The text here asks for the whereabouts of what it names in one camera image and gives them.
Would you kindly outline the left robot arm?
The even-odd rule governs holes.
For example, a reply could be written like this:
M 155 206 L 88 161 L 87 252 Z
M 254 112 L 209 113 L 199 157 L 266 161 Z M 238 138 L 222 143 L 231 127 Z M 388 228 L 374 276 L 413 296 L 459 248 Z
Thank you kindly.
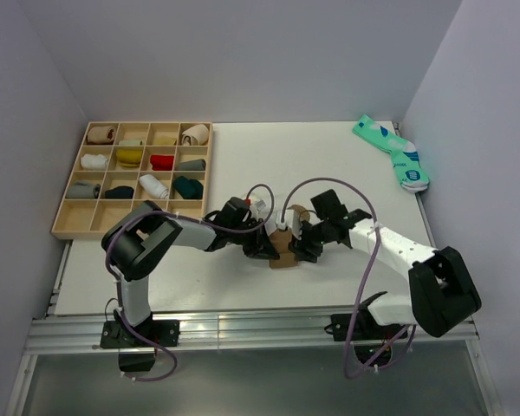
M 228 244 L 240 246 L 250 258 L 280 258 L 263 223 L 252 217 L 250 204 L 237 197 L 204 219 L 184 218 L 147 200 L 107 231 L 101 247 L 107 253 L 107 267 L 116 269 L 118 300 L 125 316 L 120 336 L 132 346 L 150 339 L 148 280 L 172 246 L 213 252 Z

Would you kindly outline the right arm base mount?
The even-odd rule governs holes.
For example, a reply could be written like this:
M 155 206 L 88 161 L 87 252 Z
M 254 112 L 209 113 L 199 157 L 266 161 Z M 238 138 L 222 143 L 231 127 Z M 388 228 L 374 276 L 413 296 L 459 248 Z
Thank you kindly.
M 330 322 L 324 327 L 324 332 L 333 337 L 335 342 L 346 340 L 350 314 L 333 314 Z M 379 325 L 367 311 L 359 311 L 352 333 L 352 341 L 374 341 L 372 344 L 354 347 L 356 358 L 362 364 L 377 352 L 377 350 L 393 336 L 399 333 L 402 326 L 391 324 Z

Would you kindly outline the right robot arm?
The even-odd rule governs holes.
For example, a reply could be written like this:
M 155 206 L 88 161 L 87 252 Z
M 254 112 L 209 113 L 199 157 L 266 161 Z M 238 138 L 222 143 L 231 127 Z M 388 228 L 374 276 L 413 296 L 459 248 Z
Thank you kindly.
M 316 263 L 329 243 L 375 255 L 377 260 L 403 277 L 406 295 L 378 292 L 360 302 L 354 336 L 376 339 L 384 331 L 418 325 L 439 338 L 482 307 L 480 295 L 464 259 L 454 248 L 442 250 L 414 242 L 380 225 L 362 209 L 348 211 L 333 190 L 311 199 L 317 224 L 300 223 L 289 250 L 299 262 Z

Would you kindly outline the tan ribbed sock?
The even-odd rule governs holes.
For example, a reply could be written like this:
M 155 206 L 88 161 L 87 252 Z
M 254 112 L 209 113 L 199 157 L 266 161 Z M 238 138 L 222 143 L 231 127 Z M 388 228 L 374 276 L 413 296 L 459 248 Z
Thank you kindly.
M 302 205 L 291 205 L 288 209 L 301 211 L 302 221 L 310 220 L 310 213 Z M 289 249 L 289 245 L 291 244 L 292 239 L 294 238 L 294 236 L 291 234 L 291 230 L 278 230 L 276 228 L 275 218 L 275 223 L 267 228 L 267 232 L 270 241 L 276 248 L 277 252 L 280 254 L 280 258 L 278 260 L 270 260 L 270 267 L 273 270 L 296 267 L 298 265 L 298 261 L 296 260 L 295 254 Z

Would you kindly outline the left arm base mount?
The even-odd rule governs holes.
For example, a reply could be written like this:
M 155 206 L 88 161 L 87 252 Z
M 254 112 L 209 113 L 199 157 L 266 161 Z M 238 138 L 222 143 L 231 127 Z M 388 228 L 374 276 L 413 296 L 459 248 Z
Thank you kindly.
M 179 340 L 179 321 L 148 318 L 133 329 L 141 337 L 162 347 L 176 347 Z M 154 347 L 151 353 L 131 353 L 129 349 L 150 348 L 151 345 L 135 337 L 116 315 L 113 320 L 106 321 L 102 328 L 100 348 L 118 350 L 118 366 L 120 371 L 137 375 L 150 371 L 156 362 L 159 350 Z

